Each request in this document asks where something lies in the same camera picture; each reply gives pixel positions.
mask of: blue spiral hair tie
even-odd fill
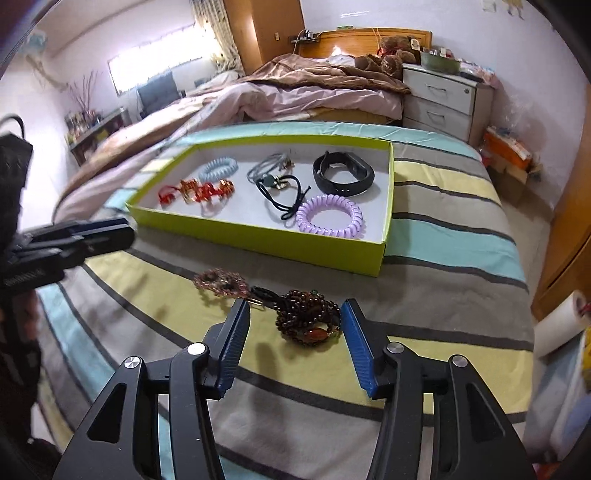
[[[216,158],[206,163],[197,172],[197,178],[200,182],[206,183],[226,179],[234,175],[238,170],[238,162],[233,158]]]

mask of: blue gripper pad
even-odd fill
[[[250,324],[251,310],[248,302],[237,300],[234,302],[216,342],[210,347],[208,370],[216,376],[215,389],[220,398],[223,398],[234,382]]]
[[[374,355],[359,325],[355,310],[361,312],[357,302],[351,299],[345,300],[340,310],[341,329],[347,340],[359,385],[370,398],[374,398],[378,392],[378,381],[374,374]]]

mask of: nightstand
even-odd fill
[[[491,118],[492,87],[407,63],[402,80],[412,92],[404,101],[404,127],[451,135],[478,148]]]

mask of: curtain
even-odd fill
[[[207,32],[211,30],[220,45],[221,52],[214,53],[212,59],[217,63],[217,70],[236,70],[244,75],[244,67],[234,42],[228,14],[223,0],[190,0],[197,23]]]

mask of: brown blanket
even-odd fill
[[[391,93],[410,93],[400,80],[380,72],[366,72],[355,67],[334,66],[305,59],[295,54],[277,57],[248,77],[236,81],[267,83],[281,88],[318,86],[327,89],[384,90]]]
[[[326,89],[370,89],[400,94],[410,93],[410,89],[403,82],[383,73],[318,63],[295,54],[279,56],[252,75],[238,79],[234,84],[244,82],[266,83],[284,89],[320,86]],[[221,95],[226,87],[228,85],[199,92],[199,97],[181,99],[141,122],[111,135],[70,179],[60,196],[56,210],[63,199],[89,180],[168,138],[204,105]]]

